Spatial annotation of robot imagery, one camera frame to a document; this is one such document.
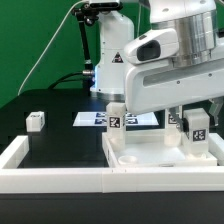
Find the silver bracket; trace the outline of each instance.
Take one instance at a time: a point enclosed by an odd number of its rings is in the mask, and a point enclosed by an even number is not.
[[[183,120],[178,116],[179,113],[179,107],[172,107],[169,109],[169,112],[173,119],[177,122],[177,129],[180,132],[183,132],[184,127],[183,127]]]
[[[218,97],[214,99],[210,99],[210,102],[212,103],[209,113],[214,117],[215,126],[218,126],[219,124],[219,112],[223,106],[223,97]]]

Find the white cube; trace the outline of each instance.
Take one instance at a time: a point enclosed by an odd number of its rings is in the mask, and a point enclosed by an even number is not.
[[[27,132],[39,132],[44,124],[44,112],[32,112],[26,119],[26,130]]]

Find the green backdrop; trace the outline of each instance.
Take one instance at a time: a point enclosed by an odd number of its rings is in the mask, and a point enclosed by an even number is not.
[[[13,99],[74,0],[0,1],[0,107]],[[138,4],[125,4],[122,13],[136,24]],[[219,27],[224,27],[224,9],[218,7]],[[140,34],[150,27],[143,9]],[[93,62],[99,61],[98,26],[87,28]],[[69,16],[49,51],[28,80],[24,90],[47,88],[59,77],[83,69],[83,52],[76,18]],[[60,87],[81,88],[81,83]]]

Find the black table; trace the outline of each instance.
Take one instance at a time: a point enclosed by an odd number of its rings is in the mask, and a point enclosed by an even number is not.
[[[105,128],[72,127],[78,111],[105,111],[107,104],[83,90],[27,91],[0,109],[0,150],[17,135],[27,134],[30,112],[44,111],[46,125],[40,133],[29,134],[30,152],[19,168],[107,167],[101,146]],[[160,123],[162,114],[157,114]],[[213,131],[223,133],[221,128]],[[1,224],[223,222],[224,192],[0,195]]]

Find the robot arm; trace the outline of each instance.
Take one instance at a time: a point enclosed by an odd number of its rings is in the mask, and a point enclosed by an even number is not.
[[[128,111],[142,114],[222,97],[224,38],[217,37],[214,0],[149,2],[152,30],[125,47]]]

